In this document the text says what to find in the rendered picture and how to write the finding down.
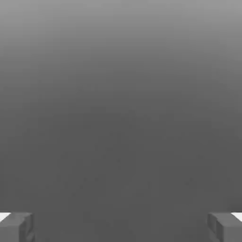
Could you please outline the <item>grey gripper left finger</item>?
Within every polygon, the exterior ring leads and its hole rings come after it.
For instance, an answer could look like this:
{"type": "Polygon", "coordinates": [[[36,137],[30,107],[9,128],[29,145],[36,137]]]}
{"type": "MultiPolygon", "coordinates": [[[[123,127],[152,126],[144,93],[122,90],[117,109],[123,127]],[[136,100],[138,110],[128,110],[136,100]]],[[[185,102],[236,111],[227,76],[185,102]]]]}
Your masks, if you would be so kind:
{"type": "Polygon", "coordinates": [[[35,242],[34,214],[0,212],[0,242],[35,242]]]}

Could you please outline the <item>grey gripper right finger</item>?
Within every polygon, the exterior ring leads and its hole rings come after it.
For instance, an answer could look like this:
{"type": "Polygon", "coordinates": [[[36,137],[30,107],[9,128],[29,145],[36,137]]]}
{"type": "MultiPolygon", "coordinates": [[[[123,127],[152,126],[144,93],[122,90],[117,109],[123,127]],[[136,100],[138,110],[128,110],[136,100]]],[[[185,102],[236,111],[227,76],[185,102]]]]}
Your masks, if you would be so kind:
{"type": "Polygon", "coordinates": [[[209,242],[242,242],[242,212],[208,213],[209,242]]]}

